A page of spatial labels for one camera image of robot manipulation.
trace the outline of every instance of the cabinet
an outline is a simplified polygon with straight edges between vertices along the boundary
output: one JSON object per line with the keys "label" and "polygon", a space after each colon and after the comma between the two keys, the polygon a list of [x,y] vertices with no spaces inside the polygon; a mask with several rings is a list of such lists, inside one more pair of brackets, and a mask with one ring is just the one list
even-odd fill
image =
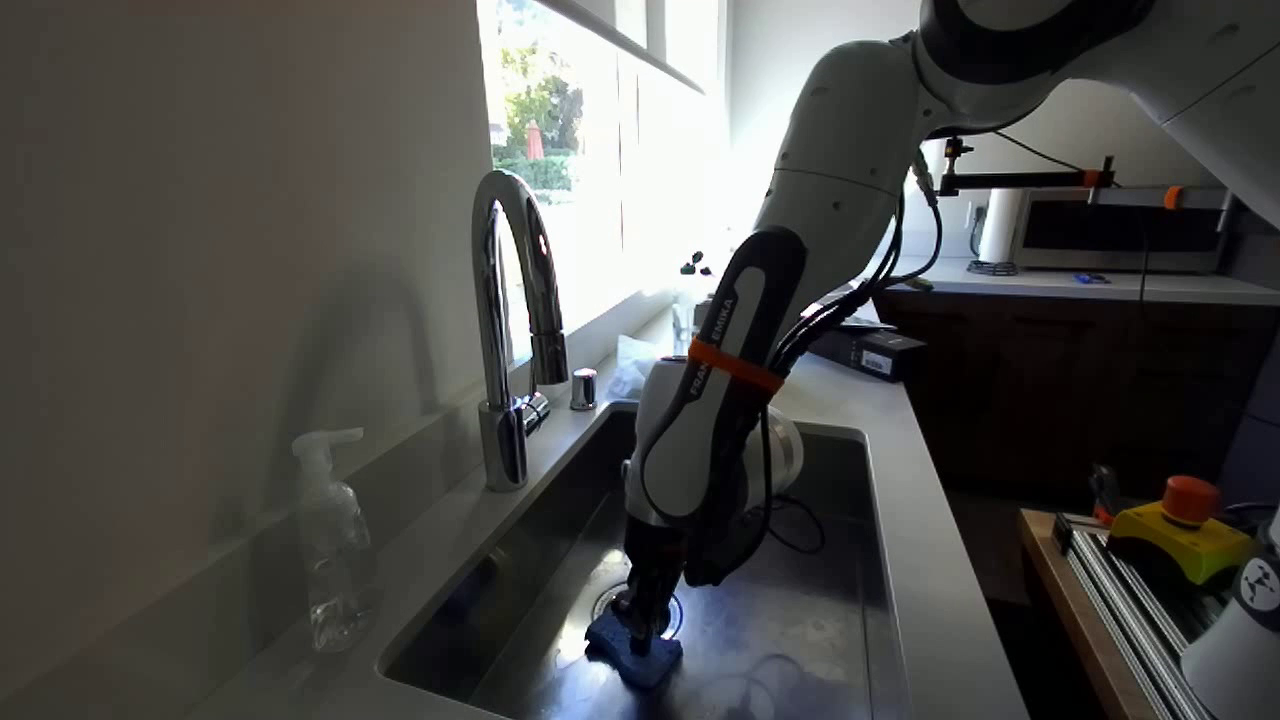
{"label": "cabinet", "polygon": [[1128,493],[1219,475],[1277,309],[896,293],[880,315],[928,342],[908,393],[946,493],[1085,509],[1088,469]]}

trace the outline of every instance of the kitchen counter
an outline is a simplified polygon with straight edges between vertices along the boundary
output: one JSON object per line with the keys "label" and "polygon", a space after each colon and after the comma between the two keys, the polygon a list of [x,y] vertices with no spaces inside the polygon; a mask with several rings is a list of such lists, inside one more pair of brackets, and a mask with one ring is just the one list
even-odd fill
{"label": "kitchen counter", "polygon": [[[1022,715],[903,388],[805,355],[770,409],[805,426],[856,429],[868,445],[908,715]],[[298,625],[194,715],[486,715],[387,681],[382,654],[467,570],[475,547],[547,487],[608,413],[605,404],[576,418],[559,404],[529,445],[530,481],[522,487],[481,493],[475,481],[403,529],[374,563],[373,629],[342,660],[317,666]]]}
{"label": "kitchen counter", "polygon": [[1029,301],[1144,301],[1144,305],[1228,305],[1228,309],[1280,309],[1280,293],[1244,286],[1234,276],[1149,276],[1098,272],[1098,286],[1080,286],[1072,272],[967,272],[960,243],[946,243],[935,269],[922,276],[933,293],[952,297],[1029,297]]}

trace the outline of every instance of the sink basin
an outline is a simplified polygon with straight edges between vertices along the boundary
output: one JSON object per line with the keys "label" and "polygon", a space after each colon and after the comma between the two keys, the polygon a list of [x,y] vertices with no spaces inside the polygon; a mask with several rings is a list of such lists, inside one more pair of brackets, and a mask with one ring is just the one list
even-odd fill
{"label": "sink basin", "polygon": [[[584,629],[629,576],[629,418],[401,633],[382,671],[502,715],[898,715],[865,445],[835,429],[798,431],[805,475],[790,495],[825,524],[825,547],[798,555],[762,539],[721,588],[680,588],[673,633],[685,666],[659,691],[631,696],[584,655]],[[797,506],[781,506],[770,529],[817,545]]]}

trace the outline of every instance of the soap dispenser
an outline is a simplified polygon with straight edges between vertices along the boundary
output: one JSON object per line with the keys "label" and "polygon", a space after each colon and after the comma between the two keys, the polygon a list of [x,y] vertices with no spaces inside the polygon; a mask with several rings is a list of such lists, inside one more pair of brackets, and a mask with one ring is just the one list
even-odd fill
{"label": "soap dispenser", "polygon": [[366,524],[352,486],[331,474],[331,450],[364,439],[364,429],[305,431],[291,439],[298,461],[296,531],[308,574],[308,633],[317,655],[340,655],[364,629]]}

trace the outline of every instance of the chrome faucet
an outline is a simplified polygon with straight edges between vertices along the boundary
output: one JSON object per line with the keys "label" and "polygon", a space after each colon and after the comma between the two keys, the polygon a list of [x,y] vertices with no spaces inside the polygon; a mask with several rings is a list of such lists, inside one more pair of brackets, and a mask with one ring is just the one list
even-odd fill
{"label": "chrome faucet", "polygon": [[[508,293],[502,258],[497,250],[497,206],[502,208],[521,258],[530,360],[529,395],[508,383],[513,337],[508,337]],[[508,172],[486,172],[472,206],[472,269],[475,269],[475,309],[481,309],[481,351],[484,351],[484,404],[481,404],[481,445],[486,481],[522,481],[529,455],[522,437],[547,422],[550,404],[536,383],[562,383],[562,333],[559,333],[559,286],[547,229],[529,195],[529,190]]]}

